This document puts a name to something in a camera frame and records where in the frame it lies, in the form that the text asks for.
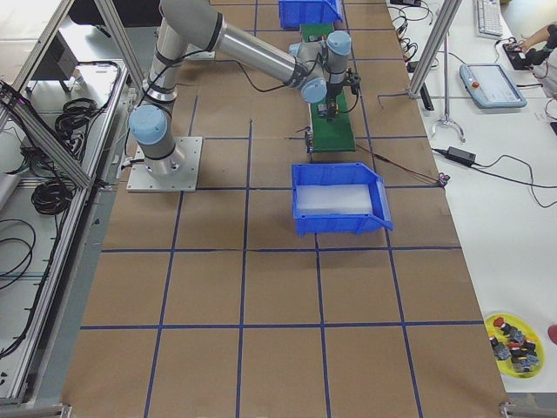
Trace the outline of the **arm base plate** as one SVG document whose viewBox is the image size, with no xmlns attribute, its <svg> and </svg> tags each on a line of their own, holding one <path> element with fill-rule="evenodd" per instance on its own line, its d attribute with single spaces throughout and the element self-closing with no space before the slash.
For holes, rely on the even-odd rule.
<svg viewBox="0 0 557 418">
<path fill-rule="evenodd" d="M 175 137 L 174 153 L 162 160 L 144 156 L 138 145 L 127 182 L 128 192 L 195 192 L 202 154 L 202 137 Z"/>
</svg>

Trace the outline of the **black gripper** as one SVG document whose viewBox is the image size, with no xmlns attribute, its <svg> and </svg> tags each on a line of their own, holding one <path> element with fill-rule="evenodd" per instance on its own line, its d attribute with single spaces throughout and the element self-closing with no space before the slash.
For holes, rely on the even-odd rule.
<svg viewBox="0 0 557 418">
<path fill-rule="evenodd" d="M 354 105 L 346 110 L 340 111 L 338 107 L 338 113 L 350 113 L 359 102 L 360 94 L 360 76 L 356 71 L 346 71 L 344 74 L 334 73 L 330 76 L 330 79 L 326 83 L 327 93 L 325 96 L 326 103 L 335 103 L 337 105 L 337 97 L 343 92 L 346 86 L 351 89 L 352 95 L 356 97 Z"/>
</svg>

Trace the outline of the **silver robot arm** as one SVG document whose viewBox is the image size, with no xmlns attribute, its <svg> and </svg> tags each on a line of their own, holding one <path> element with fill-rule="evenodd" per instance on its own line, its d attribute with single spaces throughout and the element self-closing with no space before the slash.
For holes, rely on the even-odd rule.
<svg viewBox="0 0 557 418">
<path fill-rule="evenodd" d="M 348 64 L 352 39 L 344 30 L 310 37 L 282 51 L 226 21 L 207 1 L 162 1 L 158 8 L 162 21 L 155 54 L 143 95 L 129 117 L 131 135 L 143 153 L 138 161 L 153 177 L 185 169 L 185 152 L 171 131 L 184 64 L 201 72 L 217 64 L 215 56 L 221 55 L 224 63 L 237 64 L 243 73 L 260 71 L 277 80 L 279 89 L 300 91 L 326 121 L 342 114 L 339 96 L 345 88 L 359 95 L 359 75 Z"/>
</svg>

